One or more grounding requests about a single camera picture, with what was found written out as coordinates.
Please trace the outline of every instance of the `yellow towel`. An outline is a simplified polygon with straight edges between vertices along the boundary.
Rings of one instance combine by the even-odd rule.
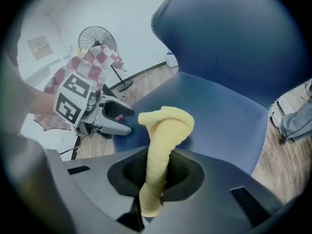
[[[166,183],[169,154],[190,135],[194,119],[181,109],[162,107],[158,111],[139,114],[138,122],[146,126],[151,140],[146,179],[139,193],[141,213],[145,217],[154,217],[161,210],[159,200]]]

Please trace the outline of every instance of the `blue chair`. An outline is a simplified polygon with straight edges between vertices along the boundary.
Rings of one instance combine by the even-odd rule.
[[[228,161],[251,174],[259,160],[271,105],[312,77],[309,53],[280,0],[165,0],[152,18],[155,35],[179,71],[133,105],[129,136],[116,152],[149,145],[140,112],[174,106],[195,128],[180,148]]]

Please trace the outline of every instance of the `checkered cloth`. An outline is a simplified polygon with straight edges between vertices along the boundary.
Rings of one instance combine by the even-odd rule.
[[[93,47],[71,58],[66,66],[60,68],[45,86],[44,92],[55,95],[59,85],[71,72],[89,79],[95,87],[102,90],[106,80],[106,70],[111,68],[110,66],[123,69],[120,56],[105,45]],[[35,115],[34,121],[40,124],[45,131],[50,129],[70,130],[70,125],[56,115]]]

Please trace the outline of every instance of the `chair backrest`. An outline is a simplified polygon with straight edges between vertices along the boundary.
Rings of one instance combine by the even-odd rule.
[[[165,0],[152,28],[179,71],[266,108],[312,77],[307,44],[280,0]]]

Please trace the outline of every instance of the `leg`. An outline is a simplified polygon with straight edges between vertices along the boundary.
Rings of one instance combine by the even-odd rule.
[[[282,117],[281,133],[284,138],[299,139],[312,132],[312,99],[293,113]]]

